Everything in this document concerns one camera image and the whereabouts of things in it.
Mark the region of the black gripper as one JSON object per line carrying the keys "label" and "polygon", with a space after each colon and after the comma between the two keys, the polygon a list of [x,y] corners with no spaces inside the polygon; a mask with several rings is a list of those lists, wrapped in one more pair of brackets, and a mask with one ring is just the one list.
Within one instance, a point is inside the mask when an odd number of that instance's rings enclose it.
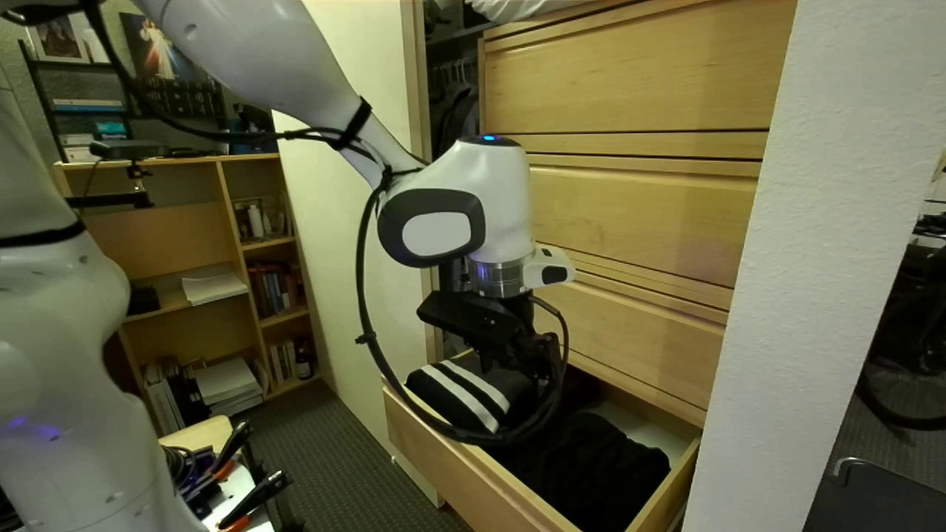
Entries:
{"label": "black gripper", "polygon": [[529,298],[506,306],[477,292],[434,291],[424,298],[418,316],[425,326],[462,338],[483,359],[484,369],[515,369],[536,381],[543,394],[561,385],[558,338],[539,335],[533,329]]}

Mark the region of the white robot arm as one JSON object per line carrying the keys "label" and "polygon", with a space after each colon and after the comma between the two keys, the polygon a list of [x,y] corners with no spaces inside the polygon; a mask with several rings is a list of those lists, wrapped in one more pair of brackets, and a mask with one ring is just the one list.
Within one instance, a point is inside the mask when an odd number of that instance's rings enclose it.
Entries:
{"label": "white robot arm", "polygon": [[[527,150],[459,140],[425,162],[353,88],[301,0],[135,0],[171,49],[291,142],[338,150],[370,187],[378,247],[413,269],[469,261],[478,303],[567,285],[567,252],[529,221]],[[57,192],[14,103],[0,125],[0,477],[32,532],[209,532],[166,467],[144,405],[112,385],[103,346],[130,282]]]}

